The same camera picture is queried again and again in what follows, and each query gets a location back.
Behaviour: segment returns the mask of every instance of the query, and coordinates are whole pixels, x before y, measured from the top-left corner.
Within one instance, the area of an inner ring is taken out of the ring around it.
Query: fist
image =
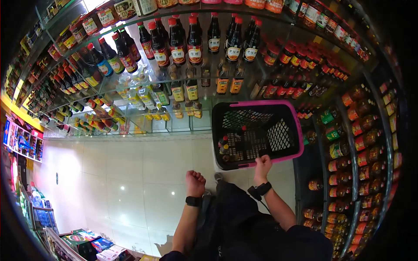
[[[187,196],[189,197],[202,197],[205,192],[206,179],[200,172],[194,170],[189,170],[186,172],[186,186],[187,186]]]
[[[261,158],[256,158],[257,166],[255,167],[254,184],[260,186],[263,183],[267,183],[267,174],[272,166],[270,157],[264,155]]]

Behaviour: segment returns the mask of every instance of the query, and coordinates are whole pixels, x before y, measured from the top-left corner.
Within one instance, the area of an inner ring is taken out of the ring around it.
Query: shoe
[[[216,184],[218,184],[218,182],[224,178],[222,176],[222,174],[219,173],[219,172],[216,172],[215,175],[214,175],[214,177],[215,177]]]

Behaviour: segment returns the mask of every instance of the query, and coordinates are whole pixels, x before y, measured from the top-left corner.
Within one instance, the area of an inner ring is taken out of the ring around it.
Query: red bottle label
[[[148,60],[154,59],[154,53],[151,48],[151,40],[146,43],[141,43],[142,49],[144,49],[144,53],[147,56]]]

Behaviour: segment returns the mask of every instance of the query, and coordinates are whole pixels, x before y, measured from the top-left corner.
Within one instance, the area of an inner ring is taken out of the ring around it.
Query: product box
[[[109,240],[105,239],[105,238],[99,238],[95,241],[92,241],[92,246],[100,253],[108,248],[110,248],[111,246],[113,246],[114,243],[110,242]]]

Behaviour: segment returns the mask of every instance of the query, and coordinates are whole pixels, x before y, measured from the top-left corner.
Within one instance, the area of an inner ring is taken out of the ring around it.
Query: black plastic basket
[[[234,134],[246,126],[244,134]],[[228,136],[224,161],[218,141]],[[269,155],[272,162],[299,157],[303,136],[295,108],[288,101],[240,101],[219,103],[212,110],[212,139],[217,165],[223,170],[254,167],[255,159]]]

